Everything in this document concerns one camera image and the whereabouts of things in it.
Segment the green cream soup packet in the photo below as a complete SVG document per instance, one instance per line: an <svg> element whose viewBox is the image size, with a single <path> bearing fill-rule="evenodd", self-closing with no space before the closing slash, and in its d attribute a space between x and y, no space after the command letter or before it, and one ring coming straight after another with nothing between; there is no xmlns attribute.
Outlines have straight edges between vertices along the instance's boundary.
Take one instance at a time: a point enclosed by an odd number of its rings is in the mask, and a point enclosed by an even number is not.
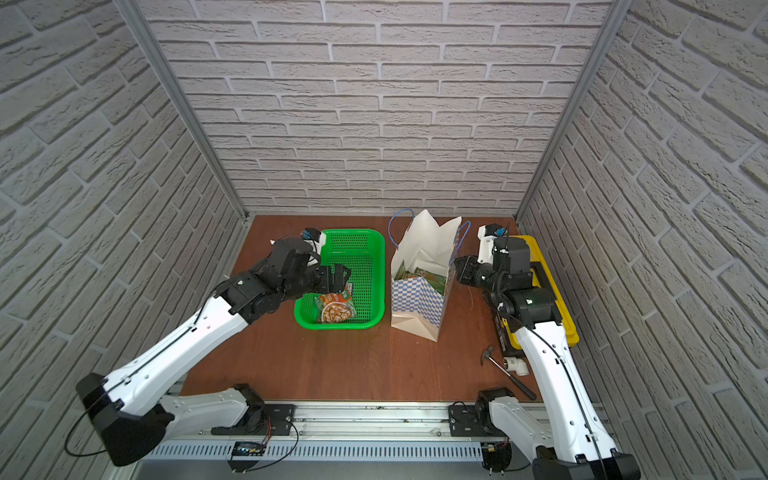
<svg viewBox="0 0 768 480"><path fill-rule="evenodd" d="M351 320L357 311L353 302L353 287L348 284L340 293L328 293L315 299L319 310L318 322L339 324Z"/></svg>

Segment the green soup packet back side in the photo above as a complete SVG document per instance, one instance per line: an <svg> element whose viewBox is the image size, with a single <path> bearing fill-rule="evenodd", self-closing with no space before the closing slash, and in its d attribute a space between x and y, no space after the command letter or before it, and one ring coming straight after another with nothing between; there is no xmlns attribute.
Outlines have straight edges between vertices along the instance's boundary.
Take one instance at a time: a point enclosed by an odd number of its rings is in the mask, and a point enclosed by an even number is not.
<svg viewBox="0 0 768 480"><path fill-rule="evenodd" d="M396 280L410 279L410 278L424 278L426 282L440 295L445 295L446 277L438 275L432 272L428 272L423 268L417 268L414 272L406 270L401 267L395 275Z"/></svg>

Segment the white blue checkered paper bag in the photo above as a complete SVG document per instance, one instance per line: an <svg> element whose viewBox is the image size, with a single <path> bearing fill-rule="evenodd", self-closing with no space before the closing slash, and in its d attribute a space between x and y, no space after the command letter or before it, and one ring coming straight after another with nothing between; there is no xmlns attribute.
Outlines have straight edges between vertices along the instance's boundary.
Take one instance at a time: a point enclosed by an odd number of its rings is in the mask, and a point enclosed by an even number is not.
<svg viewBox="0 0 768 480"><path fill-rule="evenodd" d="M436 342L442 328L455 279L454 260L471 227L460 217L442 224L423 210L411 218L402 238L394 240L391 260L391 326ZM396 280L404 267L414 272L423 268L446 277L445 295L437 293L424 278Z"/></svg>

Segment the white pipe elbow fitting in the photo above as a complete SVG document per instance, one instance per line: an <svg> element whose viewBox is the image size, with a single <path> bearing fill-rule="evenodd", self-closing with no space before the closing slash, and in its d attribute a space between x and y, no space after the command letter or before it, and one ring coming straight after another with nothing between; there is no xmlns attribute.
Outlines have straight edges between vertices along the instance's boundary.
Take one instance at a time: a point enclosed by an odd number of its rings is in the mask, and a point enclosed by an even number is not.
<svg viewBox="0 0 768 480"><path fill-rule="evenodd" d="M514 373L516 376L522 377L530 374L528 363L520 357L504 357L503 367L507 372Z"/></svg>

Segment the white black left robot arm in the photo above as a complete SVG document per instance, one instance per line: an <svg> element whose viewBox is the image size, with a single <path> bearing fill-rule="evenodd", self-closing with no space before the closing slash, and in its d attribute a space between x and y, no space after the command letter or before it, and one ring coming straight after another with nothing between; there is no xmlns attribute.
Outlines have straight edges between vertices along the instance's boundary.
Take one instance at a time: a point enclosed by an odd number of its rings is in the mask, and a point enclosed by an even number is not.
<svg viewBox="0 0 768 480"><path fill-rule="evenodd" d="M131 465L163 441L198 431L268 432L264 402L247 384L213 394L168 391L211 351L288 300L340 293L348 267L323 264L323 233L274 242L268 257L217 285L202 307L145 353L106 376L90 373L76 392L103 450L117 467Z"/></svg>

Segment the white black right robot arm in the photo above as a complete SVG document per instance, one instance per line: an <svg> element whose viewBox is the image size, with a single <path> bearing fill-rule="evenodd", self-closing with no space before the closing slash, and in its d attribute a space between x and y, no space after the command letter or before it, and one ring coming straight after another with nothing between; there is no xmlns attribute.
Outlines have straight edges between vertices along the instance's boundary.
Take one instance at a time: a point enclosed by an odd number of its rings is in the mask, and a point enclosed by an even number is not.
<svg viewBox="0 0 768 480"><path fill-rule="evenodd" d="M603 426L574 364L566 334L570 314L536 241L497 224L480 227L478 238L478 253L455 261L458 280L480 289L509 322L549 425L499 389L479 395L486 419L527 457L536 479L640 478L635 458L620 452Z"/></svg>

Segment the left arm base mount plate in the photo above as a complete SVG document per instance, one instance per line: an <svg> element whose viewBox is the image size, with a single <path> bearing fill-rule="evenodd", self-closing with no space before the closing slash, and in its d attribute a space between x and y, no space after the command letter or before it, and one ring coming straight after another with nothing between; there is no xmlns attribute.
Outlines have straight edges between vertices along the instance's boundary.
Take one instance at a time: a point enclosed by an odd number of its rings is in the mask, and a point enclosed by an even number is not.
<svg viewBox="0 0 768 480"><path fill-rule="evenodd" d="M290 423L296 410L295 404L264 404L249 407L244 417L231 427L214 427L210 433L220 436L290 436Z"/></svg>

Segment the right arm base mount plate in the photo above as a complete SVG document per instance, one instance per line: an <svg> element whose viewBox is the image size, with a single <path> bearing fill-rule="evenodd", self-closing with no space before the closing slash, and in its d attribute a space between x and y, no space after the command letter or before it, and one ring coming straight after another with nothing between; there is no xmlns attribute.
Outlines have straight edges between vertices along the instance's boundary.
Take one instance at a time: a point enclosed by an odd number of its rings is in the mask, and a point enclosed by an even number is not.
<svg viewBox="0 0 768 480"><path fill-rule="evenodd" d="M452 437L499 437L485 417L483 417L474 405L466 405L464 402L454 402L447 408L448 425Z"/></svg>

